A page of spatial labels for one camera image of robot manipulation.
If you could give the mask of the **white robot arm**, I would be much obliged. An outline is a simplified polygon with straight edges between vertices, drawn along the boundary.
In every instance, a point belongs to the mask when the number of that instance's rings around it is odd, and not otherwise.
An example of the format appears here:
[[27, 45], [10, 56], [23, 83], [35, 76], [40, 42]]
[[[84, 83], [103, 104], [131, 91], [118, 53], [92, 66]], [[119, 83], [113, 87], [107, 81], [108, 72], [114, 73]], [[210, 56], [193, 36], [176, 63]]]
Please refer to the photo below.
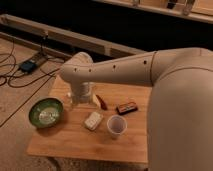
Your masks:
[[77, 103], [88, 100], [92, 82], [150, 86], [149, 171], [213, 171], [213, 51], [169, 49], [98, 63], [80, 52], [60, 77]]

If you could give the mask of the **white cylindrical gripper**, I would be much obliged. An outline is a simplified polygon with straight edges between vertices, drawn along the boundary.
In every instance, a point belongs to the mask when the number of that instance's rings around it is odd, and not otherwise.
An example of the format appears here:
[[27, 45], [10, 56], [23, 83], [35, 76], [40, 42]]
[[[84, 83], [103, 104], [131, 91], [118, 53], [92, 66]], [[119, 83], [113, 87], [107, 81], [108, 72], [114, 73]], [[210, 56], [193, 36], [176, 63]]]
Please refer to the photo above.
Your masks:
[[74, 104], [80, 103], [89, 103], [91, 101], [92, 90], [91, 84], [89, 82], [79, 83], [79, 84], [71, 84], [71, 93], [68, 92], [66, 97], [68, 99], [68, 103], [70, 109], [73, 110]]

